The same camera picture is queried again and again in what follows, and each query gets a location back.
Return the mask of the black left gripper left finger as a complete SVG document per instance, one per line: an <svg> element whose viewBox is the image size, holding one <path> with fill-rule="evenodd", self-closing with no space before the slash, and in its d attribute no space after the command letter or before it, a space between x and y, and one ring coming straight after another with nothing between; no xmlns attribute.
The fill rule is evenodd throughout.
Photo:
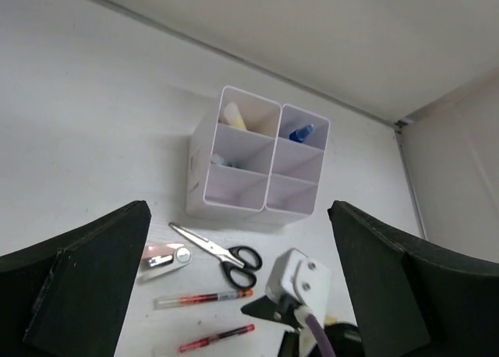
<svg viewBox="0 0 499 357"><path fill-rule="evenodd" d="M136 200L1 258L3 356L113 356L150 227Z"/></svg>

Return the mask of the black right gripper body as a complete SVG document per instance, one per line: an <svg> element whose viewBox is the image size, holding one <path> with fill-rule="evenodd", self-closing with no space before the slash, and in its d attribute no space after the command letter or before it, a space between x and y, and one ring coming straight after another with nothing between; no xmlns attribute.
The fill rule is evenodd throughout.
<svg viewBox="0 0 499 357"><path fill-rule="evenodd" d="M299 356L305 341L305 325L295 317L294 311L300 303L290 295L283 295L277 302L267 296L245 304L241 308L244 315L291 327L283 334L278 356ZM336 356L361 356L361 337L357 326L350 323L324 323L324 333Z"/></svg>

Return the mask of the clear bottle blue cap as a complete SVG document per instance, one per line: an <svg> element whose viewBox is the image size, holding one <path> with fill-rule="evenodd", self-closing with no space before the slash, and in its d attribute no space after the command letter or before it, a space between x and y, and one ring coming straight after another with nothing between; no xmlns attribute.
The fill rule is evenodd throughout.
<svg viewBox="0 0 499 357"><path fill-rule="evenodd" d="M306 139L313 133L313 131L314 125L308 124L292 131L288 135L288 138L293 142L304 143Z"/></svg>

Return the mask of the green gel pen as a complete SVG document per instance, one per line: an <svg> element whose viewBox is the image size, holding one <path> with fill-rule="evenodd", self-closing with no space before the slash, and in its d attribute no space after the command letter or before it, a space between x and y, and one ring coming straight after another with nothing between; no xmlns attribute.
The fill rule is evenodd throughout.
<svg viewBox="0 0 499 357"><path fill-rule="evenodd" d="M238 162L227 160L224 157L220 156L219 154L211 155L211 163L229 168L239 168L239 169L242 168L242 166Z"/></svg>

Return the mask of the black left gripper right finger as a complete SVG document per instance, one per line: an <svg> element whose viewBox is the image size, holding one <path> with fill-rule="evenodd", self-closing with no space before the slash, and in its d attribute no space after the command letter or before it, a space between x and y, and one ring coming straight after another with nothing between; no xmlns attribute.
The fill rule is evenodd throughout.
<svg viewBox="0 0 499 357"><path fill-rule="evenodd" d="M345 201L329 219L367 356L496 356L498 265Z"/></svg>

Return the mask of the yellow highlighter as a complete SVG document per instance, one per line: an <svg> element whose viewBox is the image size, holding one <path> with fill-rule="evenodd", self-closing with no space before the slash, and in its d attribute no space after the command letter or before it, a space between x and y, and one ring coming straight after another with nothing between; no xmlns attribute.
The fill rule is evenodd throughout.
<svg viewBox="0 0 499 357"><path fill-rule="evenodd" d="M229 102L221 110L220 122L241 130L247 130L246 123L241 115L238 105L235 102Z"/></svg>

